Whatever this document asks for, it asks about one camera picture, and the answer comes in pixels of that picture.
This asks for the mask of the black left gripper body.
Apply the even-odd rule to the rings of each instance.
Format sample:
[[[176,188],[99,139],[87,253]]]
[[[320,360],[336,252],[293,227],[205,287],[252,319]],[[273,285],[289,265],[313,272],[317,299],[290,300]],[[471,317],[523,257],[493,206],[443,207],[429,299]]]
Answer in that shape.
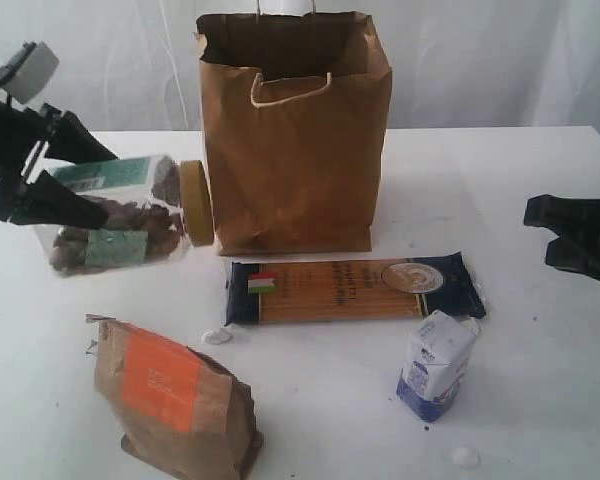
[[[36,112],[0,102],[0,220],[12,220],[17,190],[28,184],[26,161],[40,155],[51,135],[54,116],[60,113],[49,104]]]

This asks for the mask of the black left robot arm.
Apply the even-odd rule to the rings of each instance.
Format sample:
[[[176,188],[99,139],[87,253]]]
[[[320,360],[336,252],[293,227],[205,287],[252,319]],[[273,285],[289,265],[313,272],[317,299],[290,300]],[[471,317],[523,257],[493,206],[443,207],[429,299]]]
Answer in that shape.
[[[6,79],[0,74],[0,88]],[[109,218],[104,207],[64,186],[42,171],[27,179],[43,149],[53,159],[74,165],[111,161],[104,147],[71,111],[44,104],[39,112],[15,109],[0,101],[0,221],[15,225],[53,224],[99,229]]]

